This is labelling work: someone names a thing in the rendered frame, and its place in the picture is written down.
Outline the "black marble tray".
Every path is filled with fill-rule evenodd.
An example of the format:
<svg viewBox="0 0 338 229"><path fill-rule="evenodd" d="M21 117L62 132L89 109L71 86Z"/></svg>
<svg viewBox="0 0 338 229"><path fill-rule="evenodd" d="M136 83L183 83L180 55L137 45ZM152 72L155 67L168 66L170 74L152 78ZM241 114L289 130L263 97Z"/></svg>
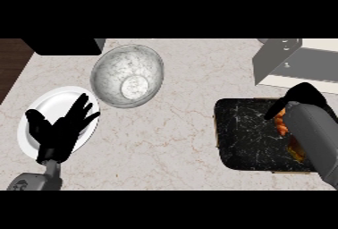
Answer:
<svg viewBox="0 0 338 229"><path fill-rule="evenodd" d="M307 158L298 163L286 150L291 132L282 136L264 114L272 99L224 98L214 107L219 154L232 170L317 172Z"/></svg>

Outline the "clear glass bowl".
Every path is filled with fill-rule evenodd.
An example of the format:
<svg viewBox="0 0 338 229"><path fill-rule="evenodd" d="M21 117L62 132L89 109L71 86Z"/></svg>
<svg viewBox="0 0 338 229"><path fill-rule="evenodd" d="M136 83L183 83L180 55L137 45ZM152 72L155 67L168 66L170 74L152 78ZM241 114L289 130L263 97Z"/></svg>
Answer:
<svg viewBox="0 0 338 229"><path fill-rule="evenodd" d="M97 98L115 108L136 108L157 95L164 81L164 62L143 45L124 45L99 58L90 84Z"/></svg>

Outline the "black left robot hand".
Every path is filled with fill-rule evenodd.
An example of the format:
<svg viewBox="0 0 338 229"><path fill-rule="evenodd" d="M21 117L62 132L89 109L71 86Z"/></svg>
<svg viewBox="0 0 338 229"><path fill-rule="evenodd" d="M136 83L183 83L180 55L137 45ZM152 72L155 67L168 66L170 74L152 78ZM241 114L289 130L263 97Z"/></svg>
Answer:
<svg viewBox="0 0 338 229"><path fill-rule="evenodd" d="M80 133L92 121L99 117L96 112L87 116L93 104L89 103L89 96L81 94L66 114L55 123L44 119L38 110L30 109L25 112L30 135L40 143L35 162L44 164L49 160L64 163L72 153Z"/></svg>

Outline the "orange croissant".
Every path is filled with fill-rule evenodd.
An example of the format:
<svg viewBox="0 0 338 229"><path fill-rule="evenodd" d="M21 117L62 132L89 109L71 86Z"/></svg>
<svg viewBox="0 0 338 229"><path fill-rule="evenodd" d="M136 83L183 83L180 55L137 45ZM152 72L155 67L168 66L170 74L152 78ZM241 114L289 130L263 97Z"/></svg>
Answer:
<svg viewBox="0 0 338 229"><path fill-rule="evenodd" d="M276 128L278 128L278 132L282 136L286 135L286 133L289 132L288 131L288 128L286 128L286 125L283 123L283 120L282 120L282 117L285 115L285 110L282 110L276 115L275 115L275 124L276 124ZM294 158L294 160L298 162L298 163L303 163L304 160L306 160L306 151L295 139L294 136L291 136L289 138L289 143L288 143L288 146L286 146L286 150L288 152L291 153L291 156Z"/></svg>

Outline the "white round plate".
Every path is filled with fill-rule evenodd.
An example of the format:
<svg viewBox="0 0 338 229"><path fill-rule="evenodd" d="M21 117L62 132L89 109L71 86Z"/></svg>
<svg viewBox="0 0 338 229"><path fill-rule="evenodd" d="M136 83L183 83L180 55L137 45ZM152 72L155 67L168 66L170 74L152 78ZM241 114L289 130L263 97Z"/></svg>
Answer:
<svg viewBox="0 0 338 229"><path fill-rule="evenodd" d="M81 94L89 96L86 104L93 104L87 113L87 115L92 115L100 111L96 97L87 89L77 86L52 89L34 100L30 105L30 109L38 110L49 123L55 123L58 118L68 113L68 110ZM22 116L19 120L18 142L25 155L35 159L38 156L40 143L30 135L27 116Z"/></svg>

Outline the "grey tiered shelf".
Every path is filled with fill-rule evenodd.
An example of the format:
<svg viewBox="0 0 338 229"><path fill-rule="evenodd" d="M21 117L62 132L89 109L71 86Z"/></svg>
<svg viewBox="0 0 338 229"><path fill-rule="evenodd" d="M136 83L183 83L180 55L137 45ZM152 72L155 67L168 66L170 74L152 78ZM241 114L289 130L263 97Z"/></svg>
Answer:
<svg viewBox="0 0 338 229"><path fill-rule="evenodd" d="M291 88L309 82L338 95L338 38L260 38L252 57L255 84Z"/></svg>

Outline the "black box appliance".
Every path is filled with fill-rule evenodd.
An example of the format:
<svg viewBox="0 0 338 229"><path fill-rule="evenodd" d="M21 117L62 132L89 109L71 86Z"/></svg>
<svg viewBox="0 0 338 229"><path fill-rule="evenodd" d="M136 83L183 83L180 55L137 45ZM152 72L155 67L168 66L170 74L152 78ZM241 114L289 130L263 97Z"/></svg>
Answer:
<svg viewBox="0 0 338 229"><path fill-rule="evenodd" d="M103 38L25 38L24 42L38 55L100 55Z"/></svg>

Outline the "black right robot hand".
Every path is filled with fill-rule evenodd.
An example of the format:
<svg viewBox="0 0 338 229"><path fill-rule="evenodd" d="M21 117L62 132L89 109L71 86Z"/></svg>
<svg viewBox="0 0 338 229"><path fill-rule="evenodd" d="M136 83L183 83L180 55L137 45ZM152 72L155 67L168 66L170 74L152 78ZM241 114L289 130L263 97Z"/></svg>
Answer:
<svg viewBox="0 0 338 229"><path fill-rule="evenodd" d="M338 122L338 116L332 111L332 107L326 102L326 98L322 96L316 87L307 82L297 84L288 89L285 96L278 99L278 101L269 108L269 111L266 112L266 120L272 119L276 116L276 114L283 110L286 104L291 101L317 106L326 111L334 121Z"/></svg>

